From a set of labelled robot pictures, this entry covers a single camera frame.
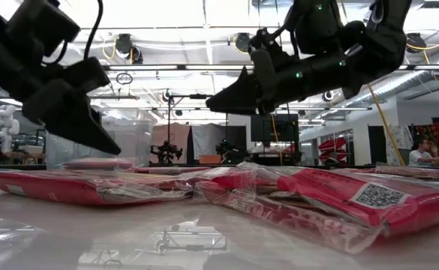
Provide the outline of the white patterned cloth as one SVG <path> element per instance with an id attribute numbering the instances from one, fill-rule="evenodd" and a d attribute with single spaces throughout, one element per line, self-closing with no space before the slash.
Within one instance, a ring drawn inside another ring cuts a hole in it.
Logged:
<path id="1" fill-rule="evenodd" d="M 411 149 L 413 137 L 408 126 L 389 125 L 389 131 L 399 149 Z"/>

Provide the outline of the long ceiling light bar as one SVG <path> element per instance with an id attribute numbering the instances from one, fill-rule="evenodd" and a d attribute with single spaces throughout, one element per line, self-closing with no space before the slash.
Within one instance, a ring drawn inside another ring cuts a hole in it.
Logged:
<path id="1" fill-rule="evenodd" d="M 147 65 L 103 65 L 106 71 L 248 71 L 253 65 L 240 64 L 147 64 Z M 401 65 L 398 71 L 439 71 L 439 64 L 409 64 Z"/>

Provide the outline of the silver ventilation duct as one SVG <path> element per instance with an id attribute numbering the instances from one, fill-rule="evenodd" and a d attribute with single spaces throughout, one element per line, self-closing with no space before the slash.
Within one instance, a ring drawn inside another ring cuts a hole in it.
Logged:
<path id="1" fill-rule="evenodd" d="M 419 54 L 422 59 L 417 63 L 406 64 L 395 71 L 394 76 L 387 81 L 372 87 L 374 96 L 380 100 L 390 98 L 434 79 L 439 74 L 439 51 L 429 54 L 429 51 Z"/>

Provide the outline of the black aluminium table frame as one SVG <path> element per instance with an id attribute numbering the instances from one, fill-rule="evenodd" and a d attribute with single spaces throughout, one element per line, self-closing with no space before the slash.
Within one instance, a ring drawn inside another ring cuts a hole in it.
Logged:
<path id="1" fill-rule="evenodd" d="M 186 163 L 178 163 L 178 164 L 159 164 L 159 163 L 151 163 L 149 167 L 236 167 L 238 164 L 186 164 Z M 314 169 L 322 169 L 329 170 L 333 169 L 371 169 L 375 168 L 375 165 L 344 165 L 344 166 L 330 166 L 330 165 L 297 165 L 297 166 L 283 166 L 283 167 L 308 167 Z"/>

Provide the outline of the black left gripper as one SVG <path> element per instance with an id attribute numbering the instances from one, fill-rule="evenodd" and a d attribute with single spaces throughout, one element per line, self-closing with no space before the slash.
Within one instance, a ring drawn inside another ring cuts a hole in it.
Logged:
<path id="1" fill-rule="evenodd" d="M 67 44 L 62 38 L 0 37 L 0 87 L 23 102 L 23 115 L 49 133 L 118 155 L 120 147 L 87 97 L 110 83 L 99 61 L 90 57 L 64 66 L 43 60 Z"/>

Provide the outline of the colourful patterned wall hanging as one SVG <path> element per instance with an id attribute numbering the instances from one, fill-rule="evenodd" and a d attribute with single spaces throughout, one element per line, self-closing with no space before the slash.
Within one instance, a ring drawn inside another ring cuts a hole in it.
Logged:
<path id="1" fill-rule="evenodd" d="M 411 125 L 409 128 L 413 140 L 419 137 L 434 143 L 437 146 L 439 154 L 439 122 L 424 125 Z"/>

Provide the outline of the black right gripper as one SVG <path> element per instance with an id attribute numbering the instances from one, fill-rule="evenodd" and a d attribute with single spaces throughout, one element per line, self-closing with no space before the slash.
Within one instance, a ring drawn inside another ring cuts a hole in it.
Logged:
<path id="1" fill-rule="evenodd" d="M 206 106 L 216 113 L 267 114 L 282 104 L 303 101 L 317 94 L 314 86 L 314 57 L 271 56 L 265 49 L 250 53 L 253 74 L 243 67 L 238 79 L 213 95 Z"/>

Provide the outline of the red angular background object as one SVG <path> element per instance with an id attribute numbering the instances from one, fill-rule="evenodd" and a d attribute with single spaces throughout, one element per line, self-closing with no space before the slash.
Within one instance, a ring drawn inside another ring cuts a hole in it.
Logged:
<path id="1" fill-rule="evenodd" d="M 346 146 L 347 140 L 344 137 L 328 139 L 318 146 L 318 158 L 321 162 L 325 162 L 326 159 L 329 158 L 331 153 L 336 153 L 336 159 L 341 163 L 345 163 L 347 161 L 347 156 L 349 155 Z"/>

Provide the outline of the black background station frame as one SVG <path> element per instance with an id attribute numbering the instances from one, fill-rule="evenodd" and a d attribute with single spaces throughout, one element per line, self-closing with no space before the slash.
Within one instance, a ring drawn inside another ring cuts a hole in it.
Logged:
<path id="1" fill-rule="evenodd" d="M 187 115 L 186 119 L 181 120 L 182 122 L 186 123 L 186 124 L 181 124 L 181 125 L 189 125 L 190 127 L 195 126 L 195 125 L 207 125 L 207 124 L 214 124 L 214 118 L 213 115 L 211 115 L 211 113 L 213 113 L 212 111 L 210 111 L 209 108 L 206 107 L 206 105 L 197 105 L 197 104 L 192 104 L 192 105 L 179 105 L 179 109 L 174 109 L 175 105 L 178 105 L 179 102 L 181 101 L 181 98 L 185 98 L 186 101 L 191 101 L 193 99 L 200 99 L 200 100 L 206 100 L 206 95 L 205 94 L 190 94 L 190 95 L 174 95 L 171 94 L 171 100 L 169 103 L 167 103 L 167 107 L 168 107 L 168 111 L 167 111 L 167 126 L 170 126 L 170 117 L 171 117 L 171 113 L 174 114 L 173 111 L 175 110 L 181 110 L 184 111 L 184 113 L 193 113 L 192 116 Z M 189 133 L 189 138 L 188 138 L 188 151 L 189 149 L 192 149 L 192 164 L 195 164 L 196 161 L 198 161 L 197 159 L 194 158 L 194 150 L 193 150 L 193 142 L 192 142 L 192 131 L 190 130 Z"/>

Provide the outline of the black flat monitor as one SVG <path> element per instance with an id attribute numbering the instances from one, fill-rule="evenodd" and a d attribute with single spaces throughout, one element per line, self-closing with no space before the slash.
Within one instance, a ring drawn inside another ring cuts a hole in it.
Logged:
<path id="1" fill-rule="evenodd" d="M 251 117 L 252 142 L 298 142 L 298 115 L 253 115 Z"/>

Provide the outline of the clear plastic storage bin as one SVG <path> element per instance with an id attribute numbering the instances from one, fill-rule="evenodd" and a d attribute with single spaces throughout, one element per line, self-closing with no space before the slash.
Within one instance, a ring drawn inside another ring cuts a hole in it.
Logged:
<path id="1" fill-rule="evenodd" d="M 47 134 L 46 165 L 49 170 L 65 169 L 62 164 L 79 158 L 134 158 L 133 167 L 149 164 L 153 127 L 156 119 L 147 111 L 132 108 L 100 108 L 102 126 L 121 148 L 117 156 Z"/>

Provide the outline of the person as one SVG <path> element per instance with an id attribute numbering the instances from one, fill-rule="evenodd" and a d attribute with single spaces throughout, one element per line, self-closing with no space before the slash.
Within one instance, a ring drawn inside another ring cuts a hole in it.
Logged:
<path id="1" fill-rule="evenodd" d="M 409 154 L 410 167 L 439 167 L 439 155 L 436 146 L 427 139 L 415 139 Z"/>

